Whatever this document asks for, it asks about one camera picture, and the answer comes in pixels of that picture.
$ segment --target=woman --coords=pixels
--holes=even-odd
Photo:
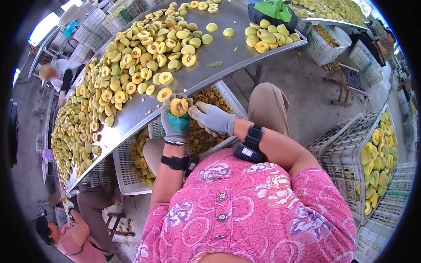
[[[396,41],[392,31],[386,29],[386,38],[374,36],[374,40],[366,33],[350,35],[352,46],[360,40],[370,51],[380,66],[386,66],[386,61],[393,58],[393,44]]]
[[[121,205],[121,196],[111,197],[101,186],[78,194],[80,213],[69,200],[66,207],[74,221],[60,228],[45,216],[35,220],[35,228],[47,245],[54,245],[76,263],[103,263],[114,257],[114,244],[101,211],[112,205]]]
[[[189,110],[206,128],[241,141],[253,123],[265,127],[259,149],[268,162],[253,164],[234,157],[234,149],[222,149],[200,162],[184,184],[181,170],[151,162],[161,154],[185,155],[190,118],[168,112],[172,98],[161,109],[167,142],[152,139],[144,146],[145,160],[157,176],[134,262],[353,259],[351,210],[313,155],[289,138],[289,103],[279,88],[256,86],[251,121],[202,102],[196,103],[200,111]]]
[[[66,94],[77,76],[80,74],[85,64],[80,64],[67,59],[59,59],[53,63],[44,64],[38,76],[43,81],[51,81],[59,94],[58,106],[63,107],[66,104]]]

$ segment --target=hand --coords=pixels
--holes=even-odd
[[[235,114],[228,114],[215,105],[199,101],[196,103],[196,107],[189,108],[189,115],[197,121],[200,127],[215,137],[217,136],[215,132],[234,135]]]
[[[61,109],[62,107],[64,107],[65,104],[66,104],[66,91],[61,90],[57,105],[59,106],[59,109]]]
[[[161,107],[161,122],[165,130],[166,141],[173,141],[179,143],[187,143],[190,129],[190,116],[185,114],[182,117],[175,117],[170,113],[170,102],[173,98],[184,98],[187,100],[189,107],[193,106],[193,99],[187,98],[182,93],[171,94]]]
[[[69,208],[71,208],[71,207],[74,208],[75,207],[75,205],[72,202],[70,202],[69,200],[66,200],[66,202],[64,204],[67,207],[67,211],[69,211]]]

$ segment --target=khaki pants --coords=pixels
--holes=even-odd
[[[87,189],[77,195],[77,206],[88,224],[91,236],[107,255],[114,253],[114,244],[102,218],[102,210],[113,205],[112,197],[101,186]]]
[[[265,82],[257,85],[250,96],[248,119],[262,127],[290,136],[287,112],[289,102],[285,94],[275,85]],[[154,175],[158,174],[165,141],[151,139],[143,148],[146,163]]]

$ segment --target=black bag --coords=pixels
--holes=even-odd
[[[291,1],[285,1],[284,2],[286,5],[287,4],[291,4]],[[262,19],[266,19],[270,22],[270,24],[274,25],[274,26],[278,26],[278,25],[282,25],[284,24],[285,27],[288,29],[289,33],[292,34],[294,33],[295,28],[297,27],[297,23],[298,23],[298,17],[297,15],[294,13],[294,11],[291,10],[291,8],[288,6],[288,8],[291,10],[291,21],[290,22],[284,22],[281,19],[275,19],[272,18],[268,15],[265,15],[264,13],[260,12],[259,10],[256,10],[254,8],[255,4],[249,4],[248,5],[248,17],[250,19],[251,22],[259,24],[260,21]]]

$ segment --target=stool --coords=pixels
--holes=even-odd
[[[117,220],[115,221],[113,228],[112,229],[108,228],[108,232],[111,232],[110,235],[109,235],[111,237],[111,239],[115,234],[119,235],[119,236],[134,236],[135,235],[135,233],[133,233],[133,232],[116,231],[118,223],[120,223],[120,219],[126,218],[126,216],[124,214],[108,213],[107,216],[108,216],[107,227],[108,227],[109,223],[111,222],[111,218],[117,217]]]

